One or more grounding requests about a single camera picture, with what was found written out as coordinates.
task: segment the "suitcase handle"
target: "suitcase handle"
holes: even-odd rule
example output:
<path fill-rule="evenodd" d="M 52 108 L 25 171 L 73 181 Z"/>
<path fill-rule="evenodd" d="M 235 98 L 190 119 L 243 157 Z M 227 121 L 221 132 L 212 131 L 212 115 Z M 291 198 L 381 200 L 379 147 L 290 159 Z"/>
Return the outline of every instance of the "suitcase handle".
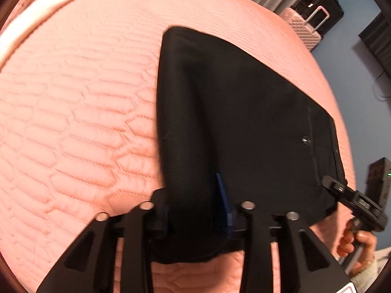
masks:
<path fill-rule="evenodd" d="M 311 33 L 314 33 L 318 28 L 321 27 L 321 25 L 326 22 L 329 17 L 330 17 L 330 13 L 327 12 L 327 10 L 323 7 L 323 6 L 318 6 L 316 8 L 316 10 L 314 12 L 311 13 L 311 15 L 304 21 L 304 25 L 306 25 L 314 16 L 317 12 L 319 12 L 320 10 L 322 10 L 324 12 L 324 14 L 326 14 L 326 17 L 322 20 L 322 22 L 320 22 L 313 30 Z"/>

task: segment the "human hand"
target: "human hand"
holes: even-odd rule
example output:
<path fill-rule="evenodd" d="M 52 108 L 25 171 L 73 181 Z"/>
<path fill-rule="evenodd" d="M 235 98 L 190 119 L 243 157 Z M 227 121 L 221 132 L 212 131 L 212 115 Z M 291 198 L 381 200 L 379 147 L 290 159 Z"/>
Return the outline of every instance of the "human hand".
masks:
<path fill-rule="evenodd" d="M 363 230 L 357 232 L 356 237 L 354 237 L 354 234 L 351 230 L 351 225 L 352 221 L 350 220 L 346 225 L 343 237 L 339 241 L 337 253 L 341 257 L 347 257 L 349 253 L 354 251 L 354 246 L 352 243 L 355 239 L 365 244 L 364 250 L 361 253 L 361 257 L 359 257 L 358 261 L 351 270 L 350 275 L 354 276 L 355 274 L 363 271 L 373 262 L 377 238 L 372 233 Z"/>

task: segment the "pink quilted bedspread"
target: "pink quilted bedspread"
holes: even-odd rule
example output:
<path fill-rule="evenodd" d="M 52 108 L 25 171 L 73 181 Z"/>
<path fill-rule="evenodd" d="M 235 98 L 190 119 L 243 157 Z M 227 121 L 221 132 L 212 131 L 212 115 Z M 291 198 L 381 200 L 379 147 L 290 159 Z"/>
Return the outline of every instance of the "pink quilted bedspread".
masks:
<path fill-rule="evenodd" d="M 172 25 L 235 44 L 323 106 L 335 119 L 355 187 L 330 86 L 276 14 L 250 0 L 74 0 L 34 30 L 0 72 L 0 251 L 30 290 L 97 212 L 127 212 L 162 186 L 156 75 L 162 34 Z M 349 217 L 341 206 L 314 227 L 333 252 Z M 238 292 L 241 264 L 241 253 L 154 264 L 155 292 Z M 277 280 L 277 263 L 274 270 Z"/>

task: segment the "blue-grey floor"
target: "blue-grey floor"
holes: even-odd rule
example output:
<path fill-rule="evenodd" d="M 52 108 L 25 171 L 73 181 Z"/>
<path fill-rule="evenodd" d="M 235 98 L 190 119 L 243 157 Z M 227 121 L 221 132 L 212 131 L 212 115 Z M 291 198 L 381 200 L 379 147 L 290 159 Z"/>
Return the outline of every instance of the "blue-grey floor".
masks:
<path fill-rule="evenodd" d="M 367 166 L 391 159 L 391 81 L 358 34 L 379 14 L 373 0 L 338 0 L 345 15 L 313 50 L 347 126 L 357 188 L 365 190 Z M 391 201 L 387 214 L 391 216 Z M 378 248 L 391 246 L 391 226 L 378 234 Z"/>

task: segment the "black fabric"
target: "black fabric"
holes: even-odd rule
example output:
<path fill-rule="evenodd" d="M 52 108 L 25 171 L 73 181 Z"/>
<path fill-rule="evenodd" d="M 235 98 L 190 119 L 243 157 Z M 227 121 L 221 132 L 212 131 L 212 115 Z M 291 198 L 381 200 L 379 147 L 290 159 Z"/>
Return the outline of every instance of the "black fabric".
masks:
<path fill-rule="evenodd" d="M 333 119 L 240 48 L 189 28 L 168 29 L 156 109 L 174 231 L 212 232 L 215 173 L 233 204 L 297 211 L 309 224 L 336 209 L 320 185 L 323 175 L 345 182 Z"/>

